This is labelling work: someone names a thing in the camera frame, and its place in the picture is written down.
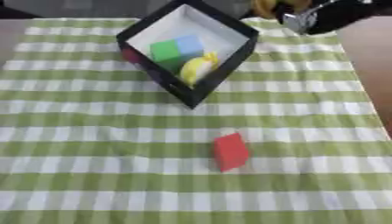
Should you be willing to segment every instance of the checkered tablecloth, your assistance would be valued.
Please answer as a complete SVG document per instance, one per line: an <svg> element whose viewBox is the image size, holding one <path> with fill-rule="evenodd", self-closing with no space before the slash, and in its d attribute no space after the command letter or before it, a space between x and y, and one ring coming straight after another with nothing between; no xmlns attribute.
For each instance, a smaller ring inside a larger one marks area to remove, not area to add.
<svg viewBox="0 0 392 224"><path fill-rule="evenodd" d="M123 61L130 19L34 20L0 74L2 224L392 221L392 146L335 33L276 22L195 110ZM220 173L212 141L251 158Z"/></svg>

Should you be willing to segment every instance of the wooden block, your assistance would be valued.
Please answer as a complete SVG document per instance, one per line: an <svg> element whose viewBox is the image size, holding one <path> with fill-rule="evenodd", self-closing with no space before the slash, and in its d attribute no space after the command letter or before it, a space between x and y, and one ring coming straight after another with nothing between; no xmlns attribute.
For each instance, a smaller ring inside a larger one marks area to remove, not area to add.
<svg viewBox="0 0 392 224"><path fill-rule="evenodd" d="M182 66L182 59L175 40L157 42L150 46L152 58L161 67L176 73Z"/></svg>
<svg viewBox="0 0 392 224"><path fill-rule="evenodd" d="M215 138L213 154L221 172L240 167L248 160L249 152L240 134Z"/></svg>

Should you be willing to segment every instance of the tablecloth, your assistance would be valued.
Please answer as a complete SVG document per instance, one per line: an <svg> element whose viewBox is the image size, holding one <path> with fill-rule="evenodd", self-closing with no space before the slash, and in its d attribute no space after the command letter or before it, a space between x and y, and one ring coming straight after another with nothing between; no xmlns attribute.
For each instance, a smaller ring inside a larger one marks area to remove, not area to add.
<svg viewBox="0 0 392 224"><path fill-rule="evenodd" d="M391 222L391 143L336 33L244 20L255 52L190 110L122 59L134 22L31 22L0 74L0 223ZM234 132L251 157L221 173Z"/></svg>

